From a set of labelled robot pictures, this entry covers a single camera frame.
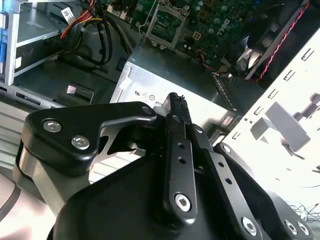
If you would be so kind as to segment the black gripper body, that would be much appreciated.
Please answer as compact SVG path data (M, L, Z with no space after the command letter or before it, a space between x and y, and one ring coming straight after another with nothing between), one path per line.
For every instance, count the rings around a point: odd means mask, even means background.
M72 196L53 228L55 240L230 240L213 181L195 174L197 216L179 220L161 208L158 160L143 158Z

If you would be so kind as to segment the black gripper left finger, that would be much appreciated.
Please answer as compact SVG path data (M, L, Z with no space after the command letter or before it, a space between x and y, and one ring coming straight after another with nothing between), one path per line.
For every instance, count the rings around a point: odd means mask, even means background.
M138 160L159 161L161 208L191 224L198 213L195 175L180 98L167 96L165 116L140 101L34 111L24 122L17 168L59 215L92 185L89 171L99 154L138 147L146 150Z

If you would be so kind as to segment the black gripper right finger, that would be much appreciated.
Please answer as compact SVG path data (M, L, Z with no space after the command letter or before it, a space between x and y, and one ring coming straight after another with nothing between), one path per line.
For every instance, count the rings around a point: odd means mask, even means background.
M180 97L194 153L221 199L221 225L230 240L313 240L311 228L275 192L256 178L229 145L212 147L203 129L192 124L185 98Z

